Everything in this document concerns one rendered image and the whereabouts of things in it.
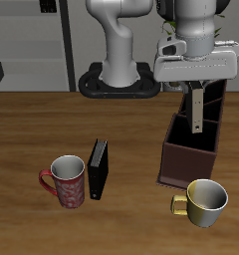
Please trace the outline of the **yellow and white mug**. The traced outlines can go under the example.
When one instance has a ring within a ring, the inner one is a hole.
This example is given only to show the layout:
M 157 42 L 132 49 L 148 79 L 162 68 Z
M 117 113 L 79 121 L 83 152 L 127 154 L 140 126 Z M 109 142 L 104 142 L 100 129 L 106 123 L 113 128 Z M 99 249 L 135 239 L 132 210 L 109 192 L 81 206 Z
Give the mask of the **yellow and white mug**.
M 210 227 L 228 203 L 225 188 L 210 179 L 193 180 L 185 195 L 173 195 L 170 210 L 174 215 L 187 216 L 196 226 Z

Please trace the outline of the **flat black base plate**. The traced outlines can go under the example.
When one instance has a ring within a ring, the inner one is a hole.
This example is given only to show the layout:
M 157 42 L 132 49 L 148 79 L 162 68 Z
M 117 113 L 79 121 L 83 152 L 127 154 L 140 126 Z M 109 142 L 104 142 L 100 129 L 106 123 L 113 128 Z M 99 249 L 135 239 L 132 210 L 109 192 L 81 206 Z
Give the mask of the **flat black base plate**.
M 161 84 L 153 78 L 149 64 L 138 62 L 140 79 L 125 88 L 114 88 L 99 79 L 102 63 L 94 62 L 79 79 L 79 90 L 83 96 L 91 99 L 148 99 L 160 92 Z

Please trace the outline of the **black items on shelf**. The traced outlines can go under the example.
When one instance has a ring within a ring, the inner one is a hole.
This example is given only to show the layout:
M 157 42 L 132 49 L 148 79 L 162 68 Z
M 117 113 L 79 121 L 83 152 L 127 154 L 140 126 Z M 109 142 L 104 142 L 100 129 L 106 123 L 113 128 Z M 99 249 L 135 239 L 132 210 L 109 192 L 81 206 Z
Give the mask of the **black items on shelf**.
M 42 13 L 56 13 L 56 0 L 39 0 L 40 10 Z

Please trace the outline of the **grey shelf unit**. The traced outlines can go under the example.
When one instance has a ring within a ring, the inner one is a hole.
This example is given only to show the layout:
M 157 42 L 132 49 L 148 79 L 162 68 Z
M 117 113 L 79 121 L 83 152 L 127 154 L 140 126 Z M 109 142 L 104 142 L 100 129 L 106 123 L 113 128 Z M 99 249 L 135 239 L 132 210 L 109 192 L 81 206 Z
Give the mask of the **grey shelf unit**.
M 42 13 L 39 0 L 0 0 L 0 92 L 76 89 L 68 0 Z

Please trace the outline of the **red patterned mug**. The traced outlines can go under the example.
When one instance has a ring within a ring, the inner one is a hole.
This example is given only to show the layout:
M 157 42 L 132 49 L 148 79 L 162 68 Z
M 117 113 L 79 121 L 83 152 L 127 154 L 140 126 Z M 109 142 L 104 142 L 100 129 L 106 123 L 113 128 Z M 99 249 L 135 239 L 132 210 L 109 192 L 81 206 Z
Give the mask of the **red patterned mug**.
M 45 175 L 53 178 L 55 187 L 45 182 Z M 39 182 L 47 191 L 57 196 L 65 208 L 78 208 L 85 200 L 85 164 L 78 156 L 58 157 L 49 169 L 40 171 Z

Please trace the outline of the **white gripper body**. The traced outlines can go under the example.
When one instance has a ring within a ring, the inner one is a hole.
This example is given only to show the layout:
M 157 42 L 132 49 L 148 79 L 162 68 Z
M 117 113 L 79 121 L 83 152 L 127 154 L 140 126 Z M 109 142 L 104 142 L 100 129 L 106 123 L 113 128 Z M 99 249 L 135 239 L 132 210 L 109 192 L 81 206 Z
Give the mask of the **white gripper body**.
M 237 75 L 239 43 L 216 41 L 213 51 L 204 57 L 184 56 L 187 44 L 182 40 L 160 39 L 154 60 L 157 82 L 234 79 Z

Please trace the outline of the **green pot plant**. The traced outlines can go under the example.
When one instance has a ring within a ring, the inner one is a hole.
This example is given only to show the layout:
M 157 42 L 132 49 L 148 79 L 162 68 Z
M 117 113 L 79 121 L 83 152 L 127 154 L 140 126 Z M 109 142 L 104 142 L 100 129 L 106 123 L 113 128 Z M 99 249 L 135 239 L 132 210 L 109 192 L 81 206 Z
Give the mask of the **green pot plant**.
M 161 25 L 161 32 L 171 36 L 175 33 L 176 22 L 165 20 Z M 181 92 L 182 87 L 178 82 L 165 82 L 162 84 L 162 90 L 164 92 Z

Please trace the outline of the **dark brown desk caddy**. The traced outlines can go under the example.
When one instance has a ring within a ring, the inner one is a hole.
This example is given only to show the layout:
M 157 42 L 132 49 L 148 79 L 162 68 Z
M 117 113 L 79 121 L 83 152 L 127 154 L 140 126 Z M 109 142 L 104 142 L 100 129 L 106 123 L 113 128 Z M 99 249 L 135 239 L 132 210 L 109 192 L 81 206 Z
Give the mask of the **dark brown desk caddy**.
M 226 80 L 210 83 L 203 97 L 203 131 L 192 133 L 187 121 L 185 102 L 172 116 L 161 155 L 160 171 L 156 183 L 185 190 L 199 178 L 209 179 L 217 155 Z

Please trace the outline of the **black book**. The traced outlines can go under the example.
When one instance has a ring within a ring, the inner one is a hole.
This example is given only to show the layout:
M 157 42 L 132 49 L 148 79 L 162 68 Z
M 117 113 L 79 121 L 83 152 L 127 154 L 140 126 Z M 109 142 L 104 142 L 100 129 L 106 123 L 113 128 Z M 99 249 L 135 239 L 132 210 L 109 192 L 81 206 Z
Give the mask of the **black book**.
M 88 162 L 90 199 L 101 199 L 108 173 L 108 142 L 97 139 Z

